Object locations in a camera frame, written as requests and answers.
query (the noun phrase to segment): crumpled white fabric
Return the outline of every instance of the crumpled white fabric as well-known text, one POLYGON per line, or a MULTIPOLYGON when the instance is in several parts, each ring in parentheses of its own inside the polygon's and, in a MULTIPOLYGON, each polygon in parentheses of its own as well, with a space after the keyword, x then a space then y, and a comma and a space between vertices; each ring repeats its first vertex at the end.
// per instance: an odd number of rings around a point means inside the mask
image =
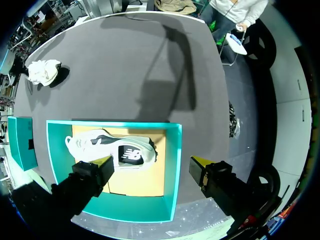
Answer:
POLYGON ((58 75, 57 67, 60 64, 61 62, 55 59, 33 61, 28 66, 28 80, 32 82, 33 85, 41 83, 43 86, 48 86, 58 75))

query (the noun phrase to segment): teal shoe box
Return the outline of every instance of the teal shoe box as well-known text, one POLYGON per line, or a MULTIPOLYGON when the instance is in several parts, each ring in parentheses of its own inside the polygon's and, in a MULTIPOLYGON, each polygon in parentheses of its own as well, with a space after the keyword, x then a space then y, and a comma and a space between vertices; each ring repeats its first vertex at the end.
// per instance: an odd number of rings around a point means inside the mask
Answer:
POLYGON ((31 117, 8 117, 11 155, 23 171, 38 166, 32 134, 31 117))
POLYGON ((131 223, 160 223, 173 220, 181 166, 181 124, 71 120, 47 120, 46 124, 49 158, 57 184, 68 177, 72 172, 72 165, 75 164, 75 159, 65 144, 66 136, 72 136, 72 125, 101 128, 164 129, 166 135, 164 195, 127 196, 102 192, 99 197, 93 197, 83 211, 97 217, 131 223))

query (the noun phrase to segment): person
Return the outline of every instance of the person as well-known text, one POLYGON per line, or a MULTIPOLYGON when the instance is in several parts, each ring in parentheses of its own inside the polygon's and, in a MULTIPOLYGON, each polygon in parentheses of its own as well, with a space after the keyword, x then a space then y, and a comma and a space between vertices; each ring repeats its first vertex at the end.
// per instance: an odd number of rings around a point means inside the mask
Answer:
POLYGON ((236 25, 246 31, 265 10, 268 0, 211 0, 200 15, 207 25, 215 21, 212 36, 217 43, 236 25))

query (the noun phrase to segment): jeans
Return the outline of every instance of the jeans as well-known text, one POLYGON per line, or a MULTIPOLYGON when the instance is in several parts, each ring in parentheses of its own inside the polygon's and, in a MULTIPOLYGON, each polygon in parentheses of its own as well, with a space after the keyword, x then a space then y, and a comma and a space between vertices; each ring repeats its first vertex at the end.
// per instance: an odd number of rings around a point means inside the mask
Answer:
POLYGON ((204 11, 200 15, 200 19, 203 20, 207 25, 215 21, 215 27, 212 36, 216 43, 222 39, 224 35, 236 27, 236 24, 233 21, 223 16, 211 5, 205 7, 204 11))

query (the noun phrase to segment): gray table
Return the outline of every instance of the gray table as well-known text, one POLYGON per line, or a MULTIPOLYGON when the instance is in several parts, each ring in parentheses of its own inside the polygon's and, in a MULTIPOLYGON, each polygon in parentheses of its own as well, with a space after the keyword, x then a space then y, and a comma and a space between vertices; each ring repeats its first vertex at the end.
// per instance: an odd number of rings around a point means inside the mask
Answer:
POLYGON ((218 162, 229 151, 225 74, 204 23, 159 12, 103 17, 53 38, 26 66, 49 59, 69 74, 48 87, 21 77, 14 105, 15 116, 32 117, 35 170, 47 182, 46 120, 170 121, 183 125, 178 203, 204 198, 190 156, 218 162))

